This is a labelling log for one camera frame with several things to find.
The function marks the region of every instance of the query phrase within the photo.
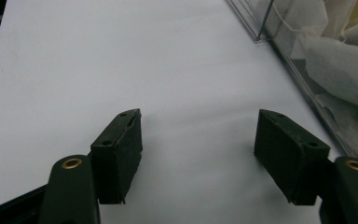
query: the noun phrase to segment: white tabletop surface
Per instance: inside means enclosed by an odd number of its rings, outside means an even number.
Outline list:
[[[55,161],[88,154],[137,107],[143,158],[127,204],[102,205],[102,223],[320,222],[319,206],[289,204],[253,155],[258,110],[333,144],[226,0],[7,1],[0,204],[47,184]]]

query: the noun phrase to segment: white table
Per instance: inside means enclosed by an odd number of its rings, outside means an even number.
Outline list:
[[[254,157],[258,109],[333,143],[225,0],[7,1],[0,204],[136,107],[143,158],[127,204],[101,206],[103,223],[319,223],[319,206],[287,203]]]

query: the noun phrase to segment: brass screw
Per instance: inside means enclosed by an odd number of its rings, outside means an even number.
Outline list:
[[[74,169],[82,163],[81,159],[72,158],[62,163],[61,167],[65,170]]]
[[[347,166],[351,167],[353,170],[358,171],[358,161],[349,160],[349,161],[345,161],[345,164],[347,164]]]

